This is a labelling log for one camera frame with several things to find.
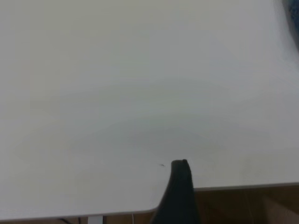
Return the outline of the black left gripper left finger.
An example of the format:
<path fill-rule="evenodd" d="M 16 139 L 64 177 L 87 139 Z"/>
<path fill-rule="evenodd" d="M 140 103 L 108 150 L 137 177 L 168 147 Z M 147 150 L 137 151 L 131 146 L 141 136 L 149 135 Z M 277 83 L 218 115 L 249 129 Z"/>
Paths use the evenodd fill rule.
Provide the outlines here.
<path fill-rule="evenodd" d="M 163 198 L 157 207 L 152 224 L 185 224 L 183 160 L 171 162 L 171 175 Z"/>

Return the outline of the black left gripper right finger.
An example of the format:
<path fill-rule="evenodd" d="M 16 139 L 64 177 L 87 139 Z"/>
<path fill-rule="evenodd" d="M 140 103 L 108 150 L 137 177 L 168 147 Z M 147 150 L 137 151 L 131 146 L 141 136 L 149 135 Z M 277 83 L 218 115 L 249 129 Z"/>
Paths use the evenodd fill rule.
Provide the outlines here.
<path fill-rule="evenodd" d="M 192 183 L 192 173 L 186 159 L 183 160 L 183 165 L 185 182 L 185 189 L 183 190 L 185 224 L 200 224 L 201 221 Z"/>

